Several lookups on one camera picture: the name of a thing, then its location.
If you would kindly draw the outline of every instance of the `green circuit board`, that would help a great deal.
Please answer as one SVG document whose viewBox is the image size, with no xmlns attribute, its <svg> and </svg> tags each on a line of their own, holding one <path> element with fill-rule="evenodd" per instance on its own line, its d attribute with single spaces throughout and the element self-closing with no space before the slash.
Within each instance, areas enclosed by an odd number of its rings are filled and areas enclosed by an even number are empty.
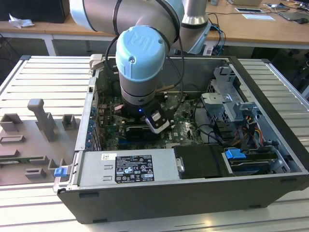
<svg viewBox="0 0 309 232">
<path fill-rule="evenodd" d="M 176 106 L 180 95 L 168 93 L 168 98 L 160 101 L 163 109 Z M 133 119 L 124 118 L 114 114 L 114 108 L 121 104 L 120 97 L 106 97 L 103 105 L 103 115 L 100 116 L 101 141 L 103 150 L 134 150 L 134 149 L 161 149 L 172 148 L 175 145 L 202 144 L 199 132 L 191 118 L 195 100 L 183 102 L 174 115 L 173 123 L 169 128 L 161 132 L 155 139 L 149 141 L 128 141 L 126 129 L 128 127 L 147 126 L 146 124 L 134 124 Z"/>
</svg>

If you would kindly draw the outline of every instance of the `power supply label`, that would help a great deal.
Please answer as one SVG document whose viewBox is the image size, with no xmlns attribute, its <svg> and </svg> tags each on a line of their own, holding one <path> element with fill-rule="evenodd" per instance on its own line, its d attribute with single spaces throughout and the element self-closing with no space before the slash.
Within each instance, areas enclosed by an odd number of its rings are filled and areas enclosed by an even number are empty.
<svg viewBox="0 0 309 232">
<path fill-rule="evenodd" d="M 154 175 L 151 155 L 116 157 L 115 182 L 117 184 L 154 181 Z"/>
</svg>

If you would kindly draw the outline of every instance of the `ur logo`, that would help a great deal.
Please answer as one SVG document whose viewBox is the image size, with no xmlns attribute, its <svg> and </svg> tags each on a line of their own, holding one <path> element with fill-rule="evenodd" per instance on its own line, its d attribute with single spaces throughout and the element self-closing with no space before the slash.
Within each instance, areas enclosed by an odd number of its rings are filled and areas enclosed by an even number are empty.
<svg viewBox="0 0 309 232">
<path fill-rule="evenodd" d="M 139 35 L 136 32 L 132 35 L 131 39 L 129 40 L 129 44 L 140 47 L 142 52 L 149 51 L 150 47 L 152 46 L 154 39 L 152 37 L 148 37 L 145 35 Z"/>
</svg>

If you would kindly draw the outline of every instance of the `motherboard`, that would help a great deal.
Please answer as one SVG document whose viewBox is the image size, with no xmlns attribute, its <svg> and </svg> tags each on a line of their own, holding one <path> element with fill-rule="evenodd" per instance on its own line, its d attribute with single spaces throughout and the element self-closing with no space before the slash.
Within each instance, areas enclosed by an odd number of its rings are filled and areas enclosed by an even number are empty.
<svg viewBox="0 0 309 232">
<path fill-rule="evenodd" d="M 162 93 L 156 98 L 166 110 L 177 105 L 180 94 Z M 103 150 L 161 149 L 203 143 L 193 121 L 196 100 L 189 99 L 187 94 L 184 94 L 169 128 L 160 134 L 152 133 L 143 117 L 136 120 L 115 115 L 114 109 L 121 104 L 121 97 L 106 96 L 101 102 L 99 117 Z"/>
</svg>

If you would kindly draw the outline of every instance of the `desk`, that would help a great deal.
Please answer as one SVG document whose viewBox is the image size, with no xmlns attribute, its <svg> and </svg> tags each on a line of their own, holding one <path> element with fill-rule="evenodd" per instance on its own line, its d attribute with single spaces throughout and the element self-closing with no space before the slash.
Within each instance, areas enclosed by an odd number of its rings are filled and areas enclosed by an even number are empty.
<svg viewBox="0 0 309 232">
<path fill-rule="evenodd" d="M 209 3 L 207 12 L 237 13 L 235 7 L 235 5 L 227 5 L 225 0 L 220 0 L 218 6 Z M 276 21 L 250 20 L 241 14 L 218 14 L 220 27 L 226 33 L 225 45 L 309 49 L 309 24 L 300 25 L 280 15 L 270 15 Z M 213 23 L 216 22 L 214 15 L 210 18 Z M 43 39 L 51 56 L 57 54 L 53 40 L 110 41 L 113 37 L 103 32 L 86 30 L 77 25 L 71 15 L 63 24 L 35 22 L 34 27 L 22 29 L 13 28 L 8 22 L 0 22 L 0 33 L 5 37 Z M 218 38 L 216 31 L 210 31 L 205 44 L 209 47 L 213 46 Z"/>
</svg>

